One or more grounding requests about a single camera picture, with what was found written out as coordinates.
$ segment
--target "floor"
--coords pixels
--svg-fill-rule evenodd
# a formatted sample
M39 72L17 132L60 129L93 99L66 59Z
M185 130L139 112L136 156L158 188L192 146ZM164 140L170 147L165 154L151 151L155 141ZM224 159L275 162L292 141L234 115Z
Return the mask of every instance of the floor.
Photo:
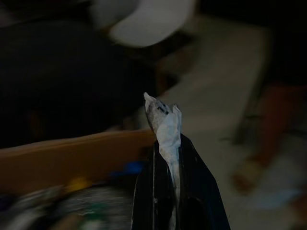
M250 145L231 145L229 138L264 65L266 30L213 17L195 19L192 30L199 38L195 44L198 52L195 52L194 64L182 76L181 82L160 99L179 105L182 133L192 140L216 178L231 229L288 230L294 222L289 207L271 204L271 199L276 196L263 195L261 191L256 197L240 196L229 180L237 164L253 152ZM143 110L140 120L142 128L148 127ZM290 149L293 142L298 148L306 146L305 141L289 138ZM282 159L276 168L284 168Z

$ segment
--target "person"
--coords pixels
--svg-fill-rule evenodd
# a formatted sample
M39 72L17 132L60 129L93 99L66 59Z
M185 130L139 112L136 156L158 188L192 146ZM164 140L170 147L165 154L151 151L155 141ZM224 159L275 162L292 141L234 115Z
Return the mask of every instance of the person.
M253 191L278 155L283 133L307 92L305 14L297 0L282 4L280 2L280 10L272 14L272 53L264 80L267 87L263 92L259 147L232 177L237 191L245 195ZM294 202L294 207L299 217L307 222L307 195L303 194Z

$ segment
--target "white chair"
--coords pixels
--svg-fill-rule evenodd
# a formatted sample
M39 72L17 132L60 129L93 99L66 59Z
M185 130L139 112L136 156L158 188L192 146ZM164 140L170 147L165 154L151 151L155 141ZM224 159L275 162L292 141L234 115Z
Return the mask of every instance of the white chair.
M151 46L169 37L189 19L195 0L141 0L137 9L116 24L110 38L124 46Z

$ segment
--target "brown cardboard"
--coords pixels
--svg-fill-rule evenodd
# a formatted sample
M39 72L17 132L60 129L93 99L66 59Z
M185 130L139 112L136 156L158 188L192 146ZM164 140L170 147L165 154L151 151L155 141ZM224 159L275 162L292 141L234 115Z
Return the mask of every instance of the brown cardboard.
M0 149L0 191L22 195L80 176L104 180L154 140L149 130L104 132Z

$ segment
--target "tiled floor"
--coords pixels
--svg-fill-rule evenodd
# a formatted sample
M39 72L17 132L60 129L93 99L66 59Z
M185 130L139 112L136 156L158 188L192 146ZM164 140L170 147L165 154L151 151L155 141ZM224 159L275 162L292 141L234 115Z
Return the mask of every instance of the tiled floor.
M195 63L161 99L179 105L182 132L192 140L215 176L231 228L287 230L294 221L287 206L256 207L252 196L241 197L232 188L229 180L232 171L253 149L233 146L224 140L233 134L248 94L260 75L266 31L212 17L197 19L197 27L199 52ZM145 127L144 112L140 114Z

